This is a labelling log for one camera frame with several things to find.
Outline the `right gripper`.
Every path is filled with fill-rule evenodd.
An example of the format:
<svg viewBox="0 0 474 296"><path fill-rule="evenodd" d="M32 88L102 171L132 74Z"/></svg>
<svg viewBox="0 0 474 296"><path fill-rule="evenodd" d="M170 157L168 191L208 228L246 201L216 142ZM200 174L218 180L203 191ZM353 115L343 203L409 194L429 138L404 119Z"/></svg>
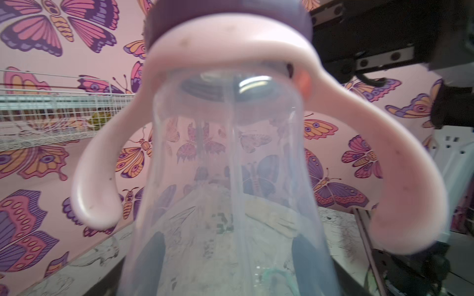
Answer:
<svg viewBox="0 0 474 296"><path fill-rule="evenodd" d="M310 1L312 43L325 70L370 102L395 83L369 73L420 64L441 80L404 107L400 118L424 127L474 124L472 1Z"/></svg>

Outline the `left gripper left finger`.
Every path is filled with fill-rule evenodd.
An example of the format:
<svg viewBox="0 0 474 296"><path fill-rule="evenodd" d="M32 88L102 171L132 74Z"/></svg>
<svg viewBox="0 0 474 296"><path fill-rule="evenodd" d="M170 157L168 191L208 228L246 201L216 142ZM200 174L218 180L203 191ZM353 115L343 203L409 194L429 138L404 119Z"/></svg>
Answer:
<svg viewBox="0 0 474 296"><path fill-rule="evenodd" d="M165 257L165 236L155 233L133 262L131 270L122 271L129 262L124 259L104 279L85 294L87 296L155 296Z"/></svg>

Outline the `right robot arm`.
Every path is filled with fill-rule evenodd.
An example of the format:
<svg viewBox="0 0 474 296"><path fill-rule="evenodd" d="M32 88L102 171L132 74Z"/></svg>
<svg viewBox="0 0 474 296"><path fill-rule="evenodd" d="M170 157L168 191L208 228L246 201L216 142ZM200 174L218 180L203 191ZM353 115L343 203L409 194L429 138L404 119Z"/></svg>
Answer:
<svg viewBox="0 0 474 296"><path fill-rule="evenodd" d="M369 102L399 81L369 73L422 64L440 76L430 94L386 106L424 118L429 144L454 207L474 175L474 4L472 1L305 1L324 68Z"/></svg>

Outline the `clear baby bottle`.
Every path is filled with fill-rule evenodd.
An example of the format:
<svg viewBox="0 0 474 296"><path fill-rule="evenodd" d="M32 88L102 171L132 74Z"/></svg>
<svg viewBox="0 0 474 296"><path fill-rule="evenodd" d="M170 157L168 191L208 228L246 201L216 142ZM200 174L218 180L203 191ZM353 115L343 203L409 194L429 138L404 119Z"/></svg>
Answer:
<svg viewBox="0 0 474 296"><path fill-rule="evenodd" d="M189 70L153 94L156 149L123 271L165 236L156 296L300 296L292 242L329 253L311 191L302 99L263 68Z"/></svg>

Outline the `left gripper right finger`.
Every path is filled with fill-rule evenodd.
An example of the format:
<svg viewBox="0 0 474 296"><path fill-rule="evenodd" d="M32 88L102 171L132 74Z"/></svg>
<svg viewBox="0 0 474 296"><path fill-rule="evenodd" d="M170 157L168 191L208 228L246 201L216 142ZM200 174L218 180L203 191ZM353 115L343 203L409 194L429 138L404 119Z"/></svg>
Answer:
<svg viewBox="0 0 474 296"><path fill-rule="evenodd" d="M322 254L303 235L293 239L291 251L301 296L370 295L328 252Z"/></svg>

